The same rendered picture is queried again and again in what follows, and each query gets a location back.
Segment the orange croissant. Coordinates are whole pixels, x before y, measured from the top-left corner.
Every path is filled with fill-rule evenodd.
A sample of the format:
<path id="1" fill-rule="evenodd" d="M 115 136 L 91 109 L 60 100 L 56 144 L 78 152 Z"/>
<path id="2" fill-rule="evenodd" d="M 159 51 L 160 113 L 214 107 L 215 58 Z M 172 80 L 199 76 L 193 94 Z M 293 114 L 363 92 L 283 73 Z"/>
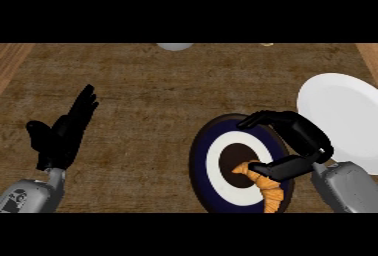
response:
<path id="1" fill-rule="evenodd" d="M 259 193 L 264 199 L 264 212 L 276 213 L 283 201 L 283 189 L 280 183 L 273 181 L 268 177 L 264 177 L 255 171 L 248 169 L 248 165 L 253 163 L 253 160 L 242 162 L 231 170 L 234 174 L 243 174 L 253 182 L 259 189 Z"/>

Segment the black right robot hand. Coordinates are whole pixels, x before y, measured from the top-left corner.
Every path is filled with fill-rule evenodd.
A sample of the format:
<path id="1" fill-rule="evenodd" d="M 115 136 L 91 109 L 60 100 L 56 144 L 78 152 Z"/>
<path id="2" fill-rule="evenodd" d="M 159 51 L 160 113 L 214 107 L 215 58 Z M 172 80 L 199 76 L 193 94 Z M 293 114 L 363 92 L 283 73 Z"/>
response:
<path id="1" fill-rule="evenodd" d="M 236 125 L 243 130 L 256 125 L 270 125 L 290 146 L 296 155 L 287 155 L 270 163 L 249 163 L 251 171 L 273 181 L 282 182 L 313 170 L 313 164 L 323 164 L 333 155 L 330 140 L 313 122 L 292 111 L 261 110 Z"/>

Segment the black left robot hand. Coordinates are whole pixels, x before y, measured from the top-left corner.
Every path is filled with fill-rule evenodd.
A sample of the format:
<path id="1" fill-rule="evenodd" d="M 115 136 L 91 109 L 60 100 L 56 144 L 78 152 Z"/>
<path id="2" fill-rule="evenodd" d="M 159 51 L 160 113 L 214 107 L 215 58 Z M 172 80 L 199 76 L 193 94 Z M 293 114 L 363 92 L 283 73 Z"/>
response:
<path id="1" fill-rule="evenodd" d="M 38 170 L 44 171 L 47 168 L 66 170 L 72 165 L 97 106 L 94 87 L 87 85 L 67 113 L 57 118 L 53 126 L 36 120 L 26 123 L 31 148 L 38 152 Z"/>

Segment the navy white ringed plate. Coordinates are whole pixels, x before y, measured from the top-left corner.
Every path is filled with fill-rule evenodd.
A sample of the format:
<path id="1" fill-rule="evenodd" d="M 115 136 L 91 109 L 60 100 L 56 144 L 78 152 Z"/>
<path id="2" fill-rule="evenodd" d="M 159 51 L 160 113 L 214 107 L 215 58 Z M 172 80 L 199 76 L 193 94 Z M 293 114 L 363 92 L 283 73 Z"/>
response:
<path id="1" fill-rule="evenodd" d="M 289 155 L 267 126 L 239 130 L 243 114 L 215 117 L 200 128 L 189 153 L 189 176 L 199 202 L 209 213 L 262 213 L 265 200 L 253 181 L 231 172 L 249 160 L 270 163 Z"/>

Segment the pale grey round object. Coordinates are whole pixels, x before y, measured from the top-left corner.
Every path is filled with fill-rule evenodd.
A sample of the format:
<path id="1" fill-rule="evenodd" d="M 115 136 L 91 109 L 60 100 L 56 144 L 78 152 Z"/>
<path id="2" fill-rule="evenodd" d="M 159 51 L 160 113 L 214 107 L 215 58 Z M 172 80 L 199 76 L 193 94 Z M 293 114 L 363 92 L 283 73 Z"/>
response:
<path id="1" fill-rule="evenodd" d="M 181 51 L 191 47 L 193 43 L 156 43 L 156 45 L 168 51 Z"/>

